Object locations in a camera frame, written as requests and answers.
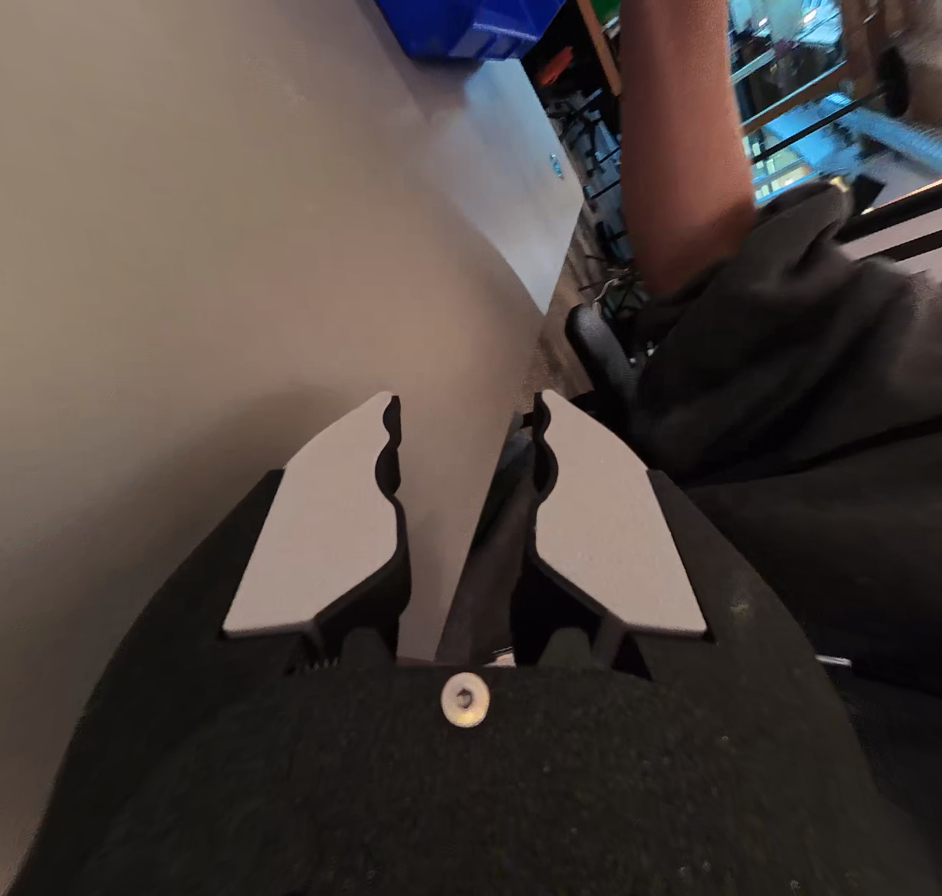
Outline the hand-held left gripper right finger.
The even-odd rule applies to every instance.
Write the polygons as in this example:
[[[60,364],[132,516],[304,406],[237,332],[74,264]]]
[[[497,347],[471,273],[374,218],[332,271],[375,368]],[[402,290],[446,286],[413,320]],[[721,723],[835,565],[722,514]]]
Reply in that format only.
[[[707,621],[647,466],[552,390],[534,398],[536,501],[514,590],[514,640],[559,629],[701,641]]]

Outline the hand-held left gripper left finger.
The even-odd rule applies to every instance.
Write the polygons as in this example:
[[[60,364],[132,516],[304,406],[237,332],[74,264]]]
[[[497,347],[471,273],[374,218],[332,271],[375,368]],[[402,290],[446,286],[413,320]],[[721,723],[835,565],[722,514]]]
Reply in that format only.
[[[365,584],[408,556],[396,498],[401,403],[390,392],[307,441],[287,462],[222,624],[230,638],[323,639]]]

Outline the person's right forearm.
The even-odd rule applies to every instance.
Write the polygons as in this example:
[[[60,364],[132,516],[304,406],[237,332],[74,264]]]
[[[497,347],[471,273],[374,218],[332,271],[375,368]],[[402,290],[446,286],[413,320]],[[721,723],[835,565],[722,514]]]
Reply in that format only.
[[[622,201],[648,294],[727,259],[757,220],[727,0],[621,0]]]

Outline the person's black chair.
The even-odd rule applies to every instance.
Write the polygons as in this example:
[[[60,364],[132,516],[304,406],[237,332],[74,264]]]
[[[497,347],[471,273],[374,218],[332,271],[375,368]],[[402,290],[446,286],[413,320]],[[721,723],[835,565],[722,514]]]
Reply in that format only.
[[[592,386],[572,399],[573,404],[625,437],[640,378],[634,358],[626,355],[606,321],[586,305],[571,309],[564,335]]]

